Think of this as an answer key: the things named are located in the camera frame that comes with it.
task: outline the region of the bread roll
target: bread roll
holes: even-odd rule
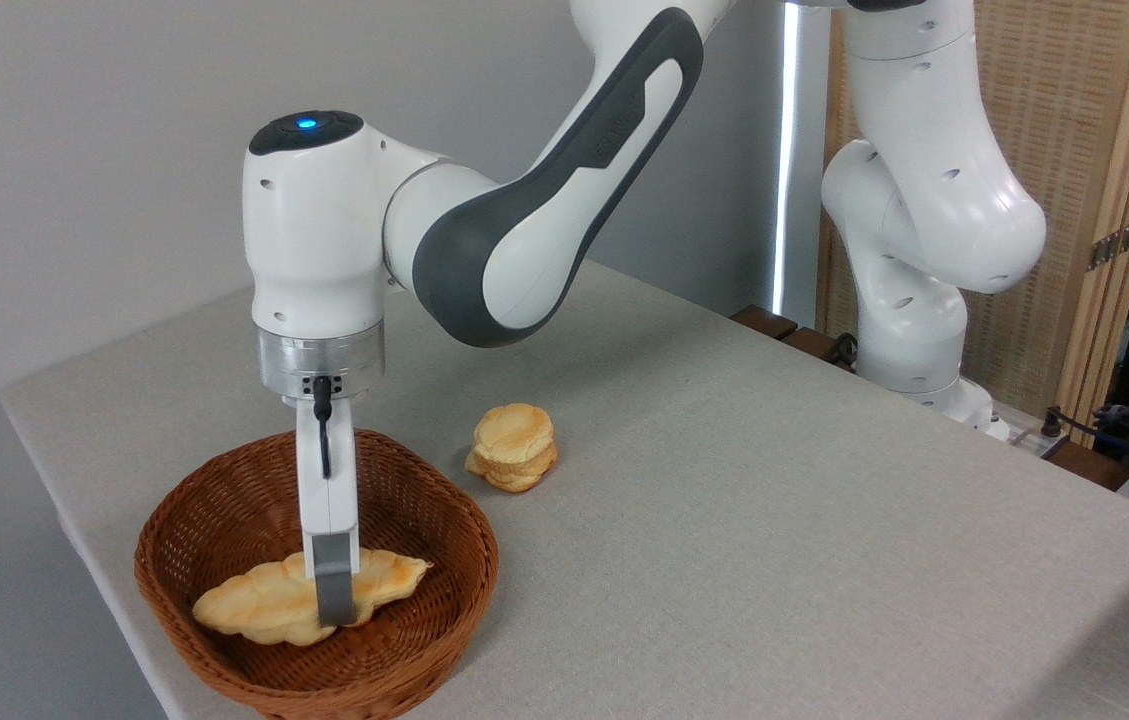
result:
[[[386,550],[359,550],[359,573],[352,578],[355,623],[368,623],[387,602],[403,600],[422,582],[430,562]],[[192,614],[217,632],[243,634],[260,644],[314,644],[336,630],[320,624],[316,582],[307,578],[305,555],[263,562],[227,579],[195,602]]]

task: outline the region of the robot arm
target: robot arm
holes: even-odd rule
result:
[[[278,118],[244,161],[262,381],[296,409],[307,574],[320,620],[355,615],[352,397],[380,378],[388,283],[454,337],[499,346],[546,323],[665,137],[734,0],[574,0],[595,76],[524,176],[497,184],[357,115]]]
[[[960,378],[960,288],[994,293],[1019,282],[1043,251],[1045,220],[986,120],[974,6],[848,10],[844,44],[866,140],[829,165],[823,201],[857,288],[857,372],[990,430],[990,396]]]

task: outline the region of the stacked bread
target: stacked bread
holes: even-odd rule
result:
[[[465,468],[506,492],[535,486],[555,464],[555,425],[545,410],[523,402],[495,407],[480,420]]]

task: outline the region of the brown wicker basket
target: brown wicker basket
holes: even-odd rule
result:
[[[200,594],[301,550],[294,433],[207,462],[160,502],[135,552],[138,587],[208,685],[281,720],[401,715],[436,692],[485,614],[497,543],[480,507],[408,448],[355,432],[360,543],[434,562],[408,600],[312,647],[259,646],[200,626]]]

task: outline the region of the table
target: table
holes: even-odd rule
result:
[[[254,717],[186,669],[135,590],[149,512],[294,423],[248,293],[16,383],[8,416],[174,719]],[[515,346],[387,304],[358,423],[471,493],[501,573],[410,719],[1129,717],[1129,501],[595,264]],[[560,462],[462,469],[483,411],[546,407]]]

